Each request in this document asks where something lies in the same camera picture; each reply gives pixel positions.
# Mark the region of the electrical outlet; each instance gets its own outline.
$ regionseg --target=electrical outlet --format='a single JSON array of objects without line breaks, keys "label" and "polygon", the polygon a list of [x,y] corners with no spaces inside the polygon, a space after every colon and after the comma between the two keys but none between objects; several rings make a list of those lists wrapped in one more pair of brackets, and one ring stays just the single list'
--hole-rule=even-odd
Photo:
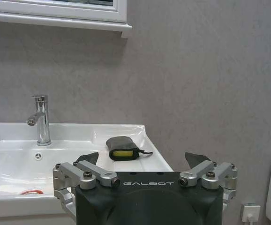
[{"label": "electrical outlet", "polygon": [[242,204],[241,208],[242,222],[257,222],[260,210],[261,210],[260,205],[255,205],[252,203]]}]

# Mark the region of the silver metal arm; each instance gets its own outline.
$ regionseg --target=silver metal arm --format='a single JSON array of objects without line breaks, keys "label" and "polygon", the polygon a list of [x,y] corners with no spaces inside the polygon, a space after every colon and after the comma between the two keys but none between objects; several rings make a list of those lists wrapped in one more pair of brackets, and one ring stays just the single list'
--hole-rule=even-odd
[{"label": "silver metal arm", "polygon": [[196,186],[197,180],[201,178],[203,174],[214,169],[214,164],[212,161],[205,160],[204,162],[198,164],[188,171],[183,171],[180,173],[179,183],[183,187]]},{"label": "silver metal arm", "polygon": [[223,210],[227,207],[230,200],[236,195],[238,169],[231,163],[216,163],[205,160],[191,170],[180,173],[179,183],[182,187],[192,187],[201,179],[204,188],[215,190],[221,186],[223,193]]},{"label": "silver metal arm", "polygon": [[74,165],[62,163],[53,168],[54,196],[60,199],[63,210],[73,220],[76,221],[76,208],[73,196],[67,188],[71,188],[73,194],[78,185],[83,190],[90,190],[96,187],[96,179],[105,187],[115,188],[120,184],[116,172],[104,170],[88,161],[80,161]]}]

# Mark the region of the power cord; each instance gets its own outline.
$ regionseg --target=power cord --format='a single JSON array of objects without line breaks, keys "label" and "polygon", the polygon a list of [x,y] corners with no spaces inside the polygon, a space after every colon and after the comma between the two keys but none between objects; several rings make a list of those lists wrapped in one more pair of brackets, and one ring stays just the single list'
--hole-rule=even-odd
[{"label": "power cord", "polygon": [[246,222],[245,225],[253,225],[253,223],[255,222],[255,218],[251,214],[248,214],[247,221],[248,222]]}]

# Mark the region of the faucet handle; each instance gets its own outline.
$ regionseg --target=faucet handle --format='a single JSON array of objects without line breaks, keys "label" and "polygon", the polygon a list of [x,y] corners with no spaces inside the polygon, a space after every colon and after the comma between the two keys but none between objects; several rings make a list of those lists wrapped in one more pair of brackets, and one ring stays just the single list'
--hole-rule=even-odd
[{"label": "faucet handle", "polygon": [[36,102],[48,102],[48,95],[34,95]]}]

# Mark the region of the sink basin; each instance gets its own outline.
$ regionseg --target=sink basin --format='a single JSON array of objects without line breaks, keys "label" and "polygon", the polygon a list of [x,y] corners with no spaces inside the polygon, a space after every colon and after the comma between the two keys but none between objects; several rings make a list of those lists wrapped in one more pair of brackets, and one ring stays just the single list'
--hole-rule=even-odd
[{"label": "sink basin", "polygon": [[[0,217],[63,213],[53,196],[52,168],[56,163],[73,163],[81,155],[99,152],[97,165],[110,171],[172,171],[144,125],[50,124],[48,146],[37,146],[36,129],[24,123],[0,123]],[[153,155],[112,161],[105,142],[122,135]],[[43,194],[22,195],[35,190]]]}]

